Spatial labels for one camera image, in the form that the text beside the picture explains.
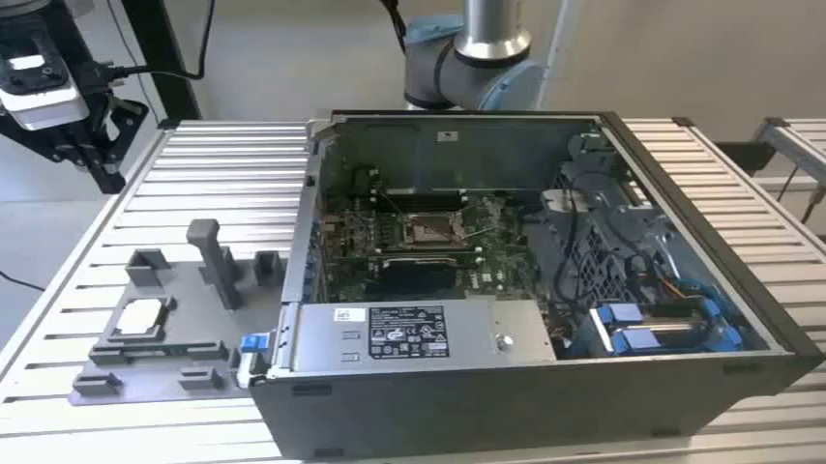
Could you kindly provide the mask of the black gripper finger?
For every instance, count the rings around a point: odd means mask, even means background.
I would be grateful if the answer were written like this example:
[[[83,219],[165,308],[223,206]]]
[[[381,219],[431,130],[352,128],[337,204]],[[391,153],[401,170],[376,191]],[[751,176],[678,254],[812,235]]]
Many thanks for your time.
[[[85,132],[89,118],[39,130],[25,129],[9,113],[1,114],[1,136],[51,162],[77,163],[79,143],[73,133]]]
[[[148,106],[113,95],[95,101],[77,135],[83,160],[104,194],[117,194],[125,186],[120,165],[148,115]]]

